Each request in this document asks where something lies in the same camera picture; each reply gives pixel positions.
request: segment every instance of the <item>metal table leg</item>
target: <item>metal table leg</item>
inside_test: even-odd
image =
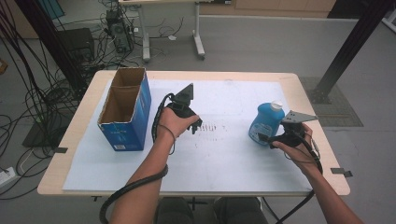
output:
[[[137,10],[140,20],[140,26],[142,29],[143,34],[143,62],[148,63],[150,56],[149,56],[149,33],[146,31],[146,24],[145,24],[145,15],[143,13],[143,8],[141,5],[134,6]]]
[[[202,59],[205,58],[204,46],[202,45],[201,37],[199,35],[199,2],[195,3],[195,30],[192,31],[192,36],[194,37],[195,46],[198,51],[198,56]]]

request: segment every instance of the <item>cardboard box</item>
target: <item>cardboard box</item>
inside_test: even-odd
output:
[[[120,68],[98,119],[99,128],[114,150],[143,150],[150,106],[146,69]]]

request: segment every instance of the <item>floor mat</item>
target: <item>floor mat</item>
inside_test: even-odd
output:
[[[319,77],[300,77],[306,91],[312,91],[319,83]],[[329,93],[330,104],[312,104],[322,127],[363,127],[355,110],[349,104],[337,85]]]

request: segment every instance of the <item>black cable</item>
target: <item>black cable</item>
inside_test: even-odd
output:
[[[31,169],[33,169],[35,166],[37,166],[37,165],[38,165],[40,162],[42,162],[43,160],[44,160],[44,159],[42,159],[42,160],[36,162],[35,164],[33,164],[28,170],[26,170],[26,172],[25,172],[23,175],[20,176],[20,178],[19,178],[11,187],[9,187],[8,189],[6,189],[6,190],[4,190],[3,192],[1,192],[1,193],[0,193],[0,196],[6,194],[6,193],[9,192],[11,189],[13,189],[13,188],[25,177],[25,175],[26,175]]]
[[[308,152],[315,159],[315,162],[317,164],[317,167],[318,167],[320,173],[323,174],[323,167],[321,165],[320,160],[317,160],[317,155],[315,154],[313,148],[299,134],[293,132],[293,135],[295,135],[297,138],[299,138],[299,140],[302,142],[302,144],[306,147]],[[299,210],[302,206],[304,206],[306,203],[308,203],[309,200],[311,200],[314,197],[314,195],[315,195],[315,192],[313,190],[311,190],[308,193],[308,195],[305,197],[305,199],[303,199],[293,209],[291,209],[285,216],[283,216],[280,220],[278,220],[276,224],[278,224],[278,223],[280,224],[280,223],[284,222],[288,217],[293,215],[297,210]]]
[[[62,122],[64,122],[66,119],[69,119],[66,115],[63,114],[64,111],[68,112],[75,112],[77,109],[76,104],[78,104],[78,101],[74,99],[74,95],[71,94],[73,93],[71,90],[70,83],[67,84],[67,86],[64,85],[66,83],[63,80],[58,80],[59,76],[59,71],[60,69],[57,69],[55,76],[50,72],[49,70],[49,64],[48,64],[48,59],[46,56],[46,52],[44,50],[44,47],[42,45],[42,42],[40,40],[40,47],[43,55],[43,60],[41,60],[37,54],[35,53],[36,50],[33,50],[28,42],[24,40],[21,35],[17,32],[15,21],[13,19],[12,12],[9,10],[9,7],[7,5],[7,2],[5,2],[6,6],[3,6],[3,1],[0,2],[0,31],[3,33],[4,38],[2,38],[2,42],[4,46],[6,47],[12,61],[14,62],[21,79],[23,81],[23,84],[27,90],[27,93],[25,95],[25,104],[27,107],[27,110],[20,115],[19,118],[14,119],[10,121],[8,120],[7,124],[1,124],[0,131],[0,158],[6,153],[7,151],[7,146],[10,142],[10,139],[17,127],[18,122],[21,120],[21,118],[26,118],[26,117],[37,117],[39,119],[39,122],[41,122],[43,125],[39,125],[41,132],[43,135],[46,137],[42,140],[43,142],[50,142],[50,147],[42,147],[41,152],[44,156],[41,156],[41,152],[37,152],[40,150],[35,150],[35,151],[26,151],[26,152],[32,152],[32,156],[35,156],[36,158],[40,159],[39,162],[31,166],[26,172],[24,172],[22,175],[19,172],[20,164],[22,158],[26,155],[26,152],[23,153],[20,158],[17,161],[17,174],[21,175],[21,178],[24,177],[33,177],[37,176],[41,173],[43,173],[46,169],[41,169],[34,174],[32,174],[30,171],[32,171],[32,168],[36,167],[40,162],[42,162],[45,159],[48,159],[51,157],[51,150],[55,148],[56,142],[58,139],[61,138],[65,131],[65,127],[61,127],[60,125]],[[33,70],[30,67],[30,64],[28,63],[27,56],[24,55],[22,45],[23,44],[33,55],[33,57],[36,59],[38,62],[39,66],[41,67],[45,78],[47,79],[49,83],[49,87],[41,90],[38,88],[38,86],[35,83],[35,77],[33,76]],[[11,52],[10,48],[8,47],[10,45],[15,52],[18,54],[18,56],[21,58],[21,61],[23,62],[25,71],[28,75],[28,79],[25,79],[24,75],[22,74],[22,70],[17,64],[17,60],[14,58],[13,53]],[[10,188],[8,188],[6,191],[3,191],[0,193],[0,195],[3,195],[7,193],[9,190],[13,189],[17,184],[21,183],[20,180],[18,180],[14,185],[12,185]],[[6,199],[1,199],[1,200],[11,200],[11,199],[16,199],[19,198],[34,189],[30,189],[27,192],[20,194],[18,196],[6,198]]]
[[[98,63],[103,63],[104,62],[104,58],[107,57],[108,55],[112,54],[113,52],[116,51],[116,48],[114,48],[113,50],[111,50],[108,54],[106,54],[106,46],[107,46],[107,38],[106,38],[106,44],[105,44],[105,51],[103,52],[103,56],[102,58],[99,60]]]
[[[3,167],[1,167],[0,166],[0,170],[2,170],[4,173],[6,173],[6,174],[8,174],[9,173],[9,171],[8,170],[6,170],[6,169],[4,169]]]
[[[155,142],[155,139],[157,139],[157,128],[160,121],[161,113],[163,112],[163,108],[165,107],[165,102],[168,98],[172,100],[174,97],[175,95],[173,93],[168,93],[167,95],[165,95],[165,97],[163,97],[163,100],[158,106],[158,110],[157,113],[155,114],[154,121],[152,122],[152,127],[151,127],[151,137],[153,142]]]
[[[271,208],[270,204],[268,204],[268,202],[265,200],[264,197],[262,197],[262,201],[265,203],[268,210],[270,210],[271,215],[276,219],[276,221],[279,221],[280,218],[276,215],[276,213],[274,212],[274,210]]]
[[[102,32],[98,36],[98,44],[96,46],[96,55],[95,55],[95,58],[94,58],[94,61],[93,61],[94,64],[99,64],[105,58],[107,37],[108,37],[108,34],[106,32]],[[104,56],[100,58],[99,55],[100,55],[101,51],[103,52]]]
[[[136,180],[135,182],[126,185],[125,187],[123,187],[122,189],[117,190],[115,193],[113,193],[102,205],[101,209],[100,209],[100,213],[99,213],[99,219],[102,223],[107,224],[108,220],[106,218],[106,211],[107,208],[114,203],[119,197],[121,197],[122,195],[124,195],[125,193],[139,188],[143,185],[146,185],[150,182],[159,180],[161,178],[163,178],[164,176],[166,176],[168,174],[168,165],[165,165],[165,167],[163,168],[162,171],[160,171],[158,174],[156,175],[150,175],[148,177]]]
[[[37,3],[37,1],[28,1],[29,4],[22,0],[15,1],[21,8],[23,14],[29,19],[29,22],[34,26],[36,32],[41,34],[39,37],[46,44],[47,50],[50,52],[52,58],[62,69],[65,77],[69,80],[70,85],[75,90],[77,98],[82,98],[88,85],[82,79],[76,63],[71,59],[61,39],[56,35],[55,26],[45,10]]]
[[[137,62],[129,61],[128,59],[124,59],[124,61],[127,63],[134,63],[134,65],[136,65],[136,67],[139,67],[139,63],[137,63]]]
[[[114,62],[114,65],[116,65],[116,69],[119,69],[119,67],[127,67],[125,64],[121,64],[126,57],[128,57],[132,52],[130,50],[126,51],[123,53],[122,57],[120,59],[118,59],[116,62]]]
[[[176,35],[180,31],[181,27],[183,26],[183,22],[184,22],[184,17],[180,18],[180,25],[178,26],[177,30],[174,31],[171,35]],[[150,37],[150,39],[158,39],[158,38],[167,38],[167,37],[169,37],[170,35],[163,35],[164,33],[160,32],[162,28],[163,27],[161,27],[160,30],[158,31],[160,33],[160,36]]]
[[[0,201],[1,201],[1,200],[7,201],[7,200],[13,200],[13,199],[20,198],[20,197],[25,196],[26,194],[32,192],[33,190],[35,190],[35,189],[37,189],[37,188],[38,188],[38,186],[37,186],[37,187],[34,187],[33,189],[28,190],[27,192],[24,192],[23,194],[20,194],[20,195],[11,197],[11,198],[0,198]]]
[[[28,152],[30,152],[30,151],[32,151],[32,150],[34,150],[34,149],[31,147],[30,149],[28,149],[28,150],[26,150],[25,152],[23,152],[22,155],[18,158],[17,164],[15,165],[15,166],[16,166],[15,173],[16,173],[17,175],[23,176],[23,177],[26,177],[26,178],[29,178],[29,177],[33,177],[33,176],[39,175],[39,174],[41,174],[42,172],[44,172],[44,171],[47,169],[47,168],[45,168],[45,169],[43,169],[43,170],[41,170],[41,171],[39,171],[39,172],[37,172],[37,173],[34,173],[34,174],[32,174],[32,175],[26,175],[27,172],[24,172],[24,173],[21,173],[21,172],[20,172],[20,170],[19,170],[20,167],[21,167],[20,162],[21,162],[23,156],[26,155],[26,153],[28,153]],[[44,159],[48,159],[48,158],[50,158],[50,157],[49,157],[49,156],[46,156],[46,157],[44,157],[44,158],[40,158],[40,157],[38,157],[38,158],[39,158],[40,160],[44,160]]]

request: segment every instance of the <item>spray bottle cap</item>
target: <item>spray bottle cap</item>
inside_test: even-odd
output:
[[[281,110],[282,106],[283,106],[283,104],[279,100],[275,100],[275,101],[271,102],[271,109],[274,110],[274,111]]]

